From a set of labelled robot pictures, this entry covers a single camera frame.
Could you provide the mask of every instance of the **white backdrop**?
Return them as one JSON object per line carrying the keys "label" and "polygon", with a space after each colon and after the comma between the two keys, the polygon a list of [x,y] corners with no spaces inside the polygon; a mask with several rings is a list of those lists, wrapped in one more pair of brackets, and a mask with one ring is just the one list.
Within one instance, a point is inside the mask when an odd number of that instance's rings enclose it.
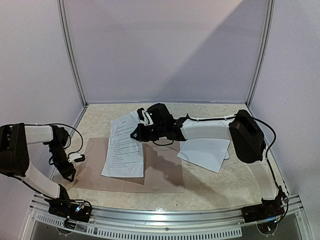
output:
{"label": "white backdrop", "polygon": [[[56,0],[0,1],[0,126],[73,125],[82,110],[61,30]],[[48,146],[28,148],[49,175]],[[0,239],[17,240],[34,192],[0,174]]]}
{"label": "white backdrop", "polygon": [[[274,127],[272,151],[320,239],[320,2],[275,1],[265,59],[250,109]],[[272,133],[267,135],[272,140]]]}
{"label": "white backdrop", "polygon": [[89,103],[243,103],[268,0],[68,0]]}

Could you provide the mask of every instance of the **beige table surface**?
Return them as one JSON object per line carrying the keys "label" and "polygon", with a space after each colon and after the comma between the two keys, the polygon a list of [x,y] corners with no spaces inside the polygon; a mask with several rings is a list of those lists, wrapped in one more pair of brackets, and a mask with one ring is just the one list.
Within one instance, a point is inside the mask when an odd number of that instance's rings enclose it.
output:
{"label": "beige table surface", "polygon": [[[138,108],[147,109],[153,103],[91,104],[88,106],[78,130],[84,138],[82,153],[89,138],[108,138],[110,121]],[[219,117],[231,115],[244,104],[166,103],[175,118],[189,113],[191,117]],[[75,133],[68,152],[80,145]],[[72,183],[63,182],[72,199],[85,199],[95,206],[134,209],[189,211],[230,208],[252,205],[261,201],[257,181],[250,168],[236,157],[234,146],[228,149],[229,159],[224,160],[219,174],[182,161],[184,193],[127,193],[79,189]],[[279,169],[270,157],[275,176],[282,183]]]}

